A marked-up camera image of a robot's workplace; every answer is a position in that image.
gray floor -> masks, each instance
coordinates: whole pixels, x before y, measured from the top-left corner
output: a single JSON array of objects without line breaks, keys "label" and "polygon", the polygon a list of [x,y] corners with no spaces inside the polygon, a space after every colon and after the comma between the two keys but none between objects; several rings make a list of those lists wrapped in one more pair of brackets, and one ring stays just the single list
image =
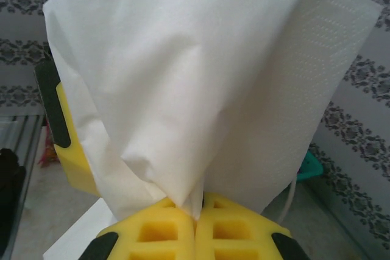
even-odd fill
[{"label": "gray floor", "polygon": [[[42,135],[37,157],[43,147]],[[264,215],[275,220],[285,199],[286,192],[270,204]],[[42,254],[96,200],[92,195],[73,189],[66,181],[61,165],[53,164],[43,169],[35,165],[12,259],[42,259]],[[290,229],[311,260],[360,259],[351,240],[304,185],[298,184],[283,225]]]}]

napkin fold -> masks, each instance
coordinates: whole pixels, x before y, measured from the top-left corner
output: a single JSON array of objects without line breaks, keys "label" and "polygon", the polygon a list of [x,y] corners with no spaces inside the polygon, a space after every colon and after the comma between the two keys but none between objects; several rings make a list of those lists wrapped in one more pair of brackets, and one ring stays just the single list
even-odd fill
[{"label": "napkin fold", "polygon": [[49,45],[117,219],[202,193],[262,210],[374,26],[370,0],[49,0]]}]

patterned wallpaper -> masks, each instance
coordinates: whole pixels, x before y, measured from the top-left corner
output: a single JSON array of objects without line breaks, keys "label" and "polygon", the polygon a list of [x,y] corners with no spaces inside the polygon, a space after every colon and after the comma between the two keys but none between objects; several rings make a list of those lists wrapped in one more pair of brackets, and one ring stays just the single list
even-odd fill
[{"label": "patterned wallpaper", "polygon": [[46,1],[0,0],[0,116],[43,114],[34,66],[48,49]]},{"label": "patterned wallpaper", "polygon": [[310,150],[309,182],[370,259],[390,259],[390,0],[332,98]]}]

